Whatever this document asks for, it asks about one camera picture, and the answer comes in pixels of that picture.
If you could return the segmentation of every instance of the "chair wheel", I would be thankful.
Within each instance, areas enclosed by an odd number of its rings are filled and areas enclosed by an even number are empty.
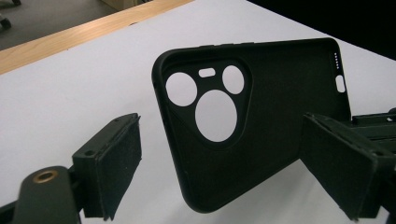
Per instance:
[[[21,4],[21,0],[12,0],[15,6],[19,6]]]
[[[11,22],[7,18],[0,21],[0,24],[3,26],[5,30],[11,28]]]

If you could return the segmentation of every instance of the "phone case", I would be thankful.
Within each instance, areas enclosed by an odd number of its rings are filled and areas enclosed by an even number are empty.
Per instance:
[[[239,75],[226,83],[231,70]],[[343,77],[340,51],[330,38],[203,46],[162,54],[153,66],[152,82],[187,204],[197,212],[213,212],[296,161],[305,113],[350,120]],[[192,85],[170,91],[168,82],[178,78],[193,82],[196,89]],[[242,84],[233,87],[241,79]],[[187,103],[170,98],[171,93],[184,96],[183,91],[191,89]],[[208,138],[197,116],[201,110],[212,112],[201,102],[211,104],[214,93],[234,105],[226,107],[236,118],[225,119],[224,125],[233,130],[218,132],[219,139]]]

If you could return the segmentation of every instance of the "white surface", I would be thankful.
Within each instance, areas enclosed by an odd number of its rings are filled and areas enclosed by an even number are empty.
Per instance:
[[[196,0],[0,76],[0,204],[17,199],[27,175],[71,166],[71,155],[108,122],[137,112],[143,160],[113,223],[351,223],[300,161],[217,212],[190,210],[151,85],[152,65],[169,49],[323,36],[242,0]],[[396,106],[396,62],[338,43],[352,113]]]

